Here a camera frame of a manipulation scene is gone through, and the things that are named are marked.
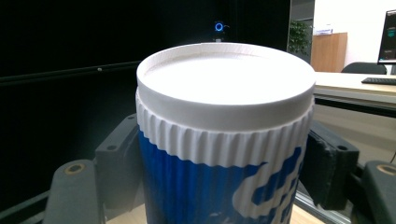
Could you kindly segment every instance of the potted plant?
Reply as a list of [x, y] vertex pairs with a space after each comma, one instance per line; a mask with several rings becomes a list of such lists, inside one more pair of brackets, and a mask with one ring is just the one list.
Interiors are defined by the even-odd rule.
[[289, 27], [289, 53], [301, 53], [309, 55], [310, 41], [307, 39], [307, 30], [309, 26], [302, 21], [290, 20]]

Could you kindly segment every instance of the office chair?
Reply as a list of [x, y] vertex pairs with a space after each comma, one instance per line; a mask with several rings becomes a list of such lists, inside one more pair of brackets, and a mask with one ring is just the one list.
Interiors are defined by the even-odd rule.
[[388, 72], [387, 67], [384, 64], [377, 63], [350, 63], [343, 68], [341, 73], [357, 73], [357, 74], [376, 74], [386, 75]]

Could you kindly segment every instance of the white desk surface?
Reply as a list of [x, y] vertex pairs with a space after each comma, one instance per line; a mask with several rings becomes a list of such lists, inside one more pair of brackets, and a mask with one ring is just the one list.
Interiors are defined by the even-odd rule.
[[396, 106], [396, 86], [361, 83], [367, 77], [386, 75], [316, 72], [315, 94]]

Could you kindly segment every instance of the white lid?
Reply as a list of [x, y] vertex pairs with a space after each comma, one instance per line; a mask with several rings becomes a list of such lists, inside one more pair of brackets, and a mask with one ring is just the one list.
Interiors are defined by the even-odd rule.
[[157, 52], [137, 68], [136, 97], [157, 116], [222, 132], [271, 128], [311, 106], [313, 68], [277, 49], [203, 43]]

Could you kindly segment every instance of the blue label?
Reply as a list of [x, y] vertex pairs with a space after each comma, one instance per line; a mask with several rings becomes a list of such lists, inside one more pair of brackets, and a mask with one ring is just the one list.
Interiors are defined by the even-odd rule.
[[[243, 180], [255, 175], [267, 162], [245, 167], [221, 167], [195, 164], [171, 156], [139, 133], [139, 143], [146, 167], [145, 197], [148, 224], [175, 223], [271, 223], [276, 209], [267, 216], [257, 218], [242, 217], [233, 207], [233, 195]], [[255, 204], [270, 201], [277, 189], [285, 185], [287, 176], [298, 167], [297, 160], [302, 154], [300, 147], [295, 148], [291, 157], [285, 159], [282, 169], [270, 176], [268, 183], [257, 188], [250, 200]], [[297, 178], [291, 182], [290, 189], [296, 187]], [[289, 190], [282, 195], [282, 201]], [[282, 222], [292, 207], [293, 200], [281, 211]]]

